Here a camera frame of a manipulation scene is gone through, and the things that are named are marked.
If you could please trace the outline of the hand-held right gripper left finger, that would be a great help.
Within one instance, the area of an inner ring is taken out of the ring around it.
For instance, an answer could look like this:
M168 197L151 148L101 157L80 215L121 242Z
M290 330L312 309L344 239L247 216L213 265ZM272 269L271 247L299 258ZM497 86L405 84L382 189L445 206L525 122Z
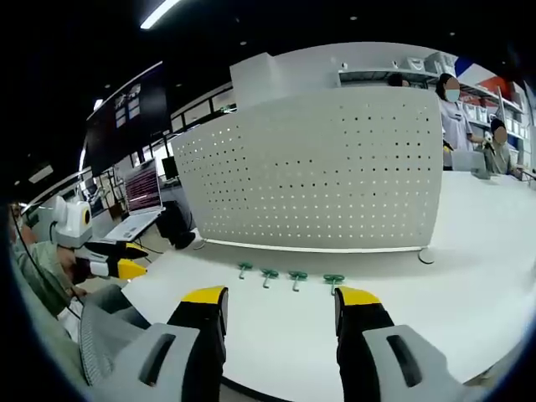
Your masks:
M149 323L118 286L90 296L94 401L216 401L226 360L229 290L188 293L165 323Z

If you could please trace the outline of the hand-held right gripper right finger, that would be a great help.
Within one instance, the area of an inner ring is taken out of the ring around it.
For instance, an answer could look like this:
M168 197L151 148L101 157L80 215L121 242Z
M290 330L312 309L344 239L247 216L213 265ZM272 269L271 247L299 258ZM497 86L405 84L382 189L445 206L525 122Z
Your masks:
M346 401L483 401L486 390L451 375L446 356L407 325L396 325L373 294L333 290L337 363Z

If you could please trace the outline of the person's left hand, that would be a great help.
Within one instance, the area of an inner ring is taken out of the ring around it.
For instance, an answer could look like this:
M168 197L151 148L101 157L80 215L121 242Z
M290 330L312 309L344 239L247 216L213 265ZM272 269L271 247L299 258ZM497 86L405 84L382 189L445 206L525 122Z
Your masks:
M58 246L56 250L59 263L61 264L62 270L68 278L70 292L75 296L86 296L88 292L79 287L79 284L91 278L89 262L87 260L77 258L74 251L71 249Z

